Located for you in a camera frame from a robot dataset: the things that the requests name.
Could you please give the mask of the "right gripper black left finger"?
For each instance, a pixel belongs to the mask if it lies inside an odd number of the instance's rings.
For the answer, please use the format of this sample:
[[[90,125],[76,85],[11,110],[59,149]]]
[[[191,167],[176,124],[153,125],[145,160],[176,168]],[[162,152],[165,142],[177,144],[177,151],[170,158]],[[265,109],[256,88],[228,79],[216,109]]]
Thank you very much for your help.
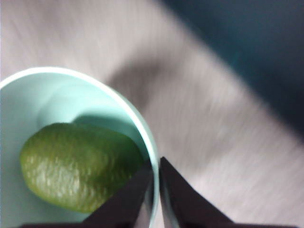
[[[105,204],[78,223],[34,223],[24,228],[147,228],[150,216],[143,205],[153,180],[151,166],[142,166]]]

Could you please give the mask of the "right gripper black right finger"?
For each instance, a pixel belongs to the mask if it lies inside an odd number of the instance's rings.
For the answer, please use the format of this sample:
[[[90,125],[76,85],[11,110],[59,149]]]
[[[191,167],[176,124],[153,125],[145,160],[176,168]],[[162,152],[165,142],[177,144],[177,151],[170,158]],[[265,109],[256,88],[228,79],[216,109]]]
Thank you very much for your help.
[[[166,228],[290,228],[291,225],[236,223],[196,192],[165,158],[160,158],[160,196]]]

